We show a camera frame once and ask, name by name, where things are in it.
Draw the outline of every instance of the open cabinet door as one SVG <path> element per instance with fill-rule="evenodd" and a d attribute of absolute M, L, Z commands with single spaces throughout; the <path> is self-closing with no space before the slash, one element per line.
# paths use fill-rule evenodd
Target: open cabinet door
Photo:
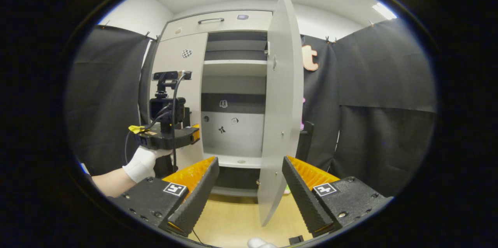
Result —
<path fill-rule="evenodd" d="M 301 36 L 290 0 L 279 0 L 268 29 L 267 101 L 258 204 L 265 226 L 286 182 L 283 158 L 296 155 L 303 105 Z"/>

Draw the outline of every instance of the human hand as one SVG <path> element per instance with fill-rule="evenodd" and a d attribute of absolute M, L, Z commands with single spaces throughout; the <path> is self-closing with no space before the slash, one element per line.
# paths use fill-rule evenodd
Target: human hand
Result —
<path fill-rule="evenodd" d="M 135 183 L 138 183 L 146 177 L 155 177 L 156 159 L 169 154 L 171 154 L 171 150 L 152 150 L 140 146 L 133 154 L 132 160 L 123 166 L 123 169 Z"/>

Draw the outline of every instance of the white glove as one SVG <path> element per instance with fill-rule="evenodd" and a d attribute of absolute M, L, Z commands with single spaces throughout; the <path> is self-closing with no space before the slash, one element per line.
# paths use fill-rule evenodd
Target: white glove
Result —
<path fill-rule="evenodd" d="M 261 238 L 251 238 L 247 241 L 247 246 L 249 248 L 277 248 L 277 246 L 267 243 Z"/>
<path fill-rule="evenodd" d="M 171 154 L 172 150 L 151 150 L 143 146 L 139 146 L 132 160 L 125 166 L 124 171 L 128 176 L 138 183 L 146 177 L 155 177 L 154 165 L 155 160 L 162 156 Z"/>

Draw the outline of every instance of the white cabinet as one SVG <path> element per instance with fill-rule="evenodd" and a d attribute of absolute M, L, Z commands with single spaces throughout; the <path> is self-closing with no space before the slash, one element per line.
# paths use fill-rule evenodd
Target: white cabinet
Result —
<path fill-rule="evenodd" d="M 272 12 L 256 10 L 223 11 L 190 16 L 168 23 L 161 40 L 203 32 L 267 31 L 271 19 Z"/>
<path fill-rule="evenodd" d="M 248 18 L 240 20 L 239 14 Z M 224 20 L 198 23 L 210 18 Z M 215 155 L 224 173 L 235 176 L 232 180 L 247 173 L 256 180 L 258 171 L 260 185 L 250 181 L 253 190 L 223 186 L 213 192 L 257 196 L 261 225 L 266 225 L 285 190 L 282 162 L 286 155 L 295 156 L 301 123 L 301 39 L 291 1 L 279 0 L 273 13 L 224 11 L 183 18 L 168 23 L 161 39 L 153 73 L 193 72 L 192 80 L 181 83 L 178 97 L 192 111 L 191 124 L 201 126 L 201 140 L 177 152 L 178 167 Z M 192 55 L 184 58 L 185 49 Z M 156 85 L 152 81 L 151 97 Z"/>

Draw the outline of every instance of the wooden floor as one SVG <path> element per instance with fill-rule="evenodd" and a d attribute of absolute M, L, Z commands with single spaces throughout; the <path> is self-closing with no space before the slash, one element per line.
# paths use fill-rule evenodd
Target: wooden floor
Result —
<path fill-rule="evenodd" d="M 312 238 L 292 194 L 282 197 L 265 227 L 261 227 L 253 198 L 210 195 L 194 231 L 203 243 L 223 248 L 246 248 L 247 241 L 254 237 L 278 247 L 288 246 L 291 237 L 302 235 L 305 241 Z M 198 241 L 193 233 L 188 237 Z"/>

